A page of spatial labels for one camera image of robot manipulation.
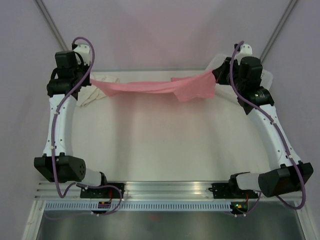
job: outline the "white fabric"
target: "white fabric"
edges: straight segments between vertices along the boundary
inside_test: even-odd
[[[116,83],[119,81],[117,77],[108,75],[95,77],[94,74],[91,74],[90,78],[97,81],[109,83]],[[80,108],[86,107],[92,101],[102,99],[104,97],[106,97],[106,95],[96,86],[85,86],[81,88],[78,94],[78,101],[76,102],[76,105]]]

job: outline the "folded cloth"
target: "folded cloth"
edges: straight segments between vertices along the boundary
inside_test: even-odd
[[[108,82],[108,83],[116,83],[118,82],[118,78],[114,76],[100,76],[95,77],[94,74],[90,75],[90,80],[95,79],[99,82]],[[78,94],[78,100],[76,102],[76,105],[78,107],[86,107],[89,103],[91,103],[94,100],[102,99],[106,97],[106,95],[96,86],[85,86],[82,87],[79,94]]]
[[[211,71],[190,77],[172,77],[171,81],[141,81],[129,83],[102,82],[90,80],[92,85],[101,89],[111,97],[123,92],[139,92],[148,94],[174,93],[180,102],[193,98],[213,99],[216,79]]]

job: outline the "pink towel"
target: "pink towel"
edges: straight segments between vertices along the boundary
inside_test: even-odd
[[[141,81],[129,83],[102,82],[90,80],[105,95],[111,97],[123,92],[139,92],[148,94],[174,93],[180,102],[193,98],[213,99],[216,79],[211,71],[198,76],[172,77],[171,81]]]

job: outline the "white table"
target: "white table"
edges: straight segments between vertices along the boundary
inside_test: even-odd
[[[121,83],[169,81],[202,71],[95,72]],[[216,96],[179,102],[173,93],[123,93],[76,108],[73,154],[109,181],[220,181],[270,170],[244,110]]]

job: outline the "gray floor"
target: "gray floor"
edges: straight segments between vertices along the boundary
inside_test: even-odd
[[[48,212],[50,217],[74,212]],[[300,240],[295,211],[278,202],[260,202],[247,217],[222,212],[129,212],[110,216],[43,218],[39,240]]]

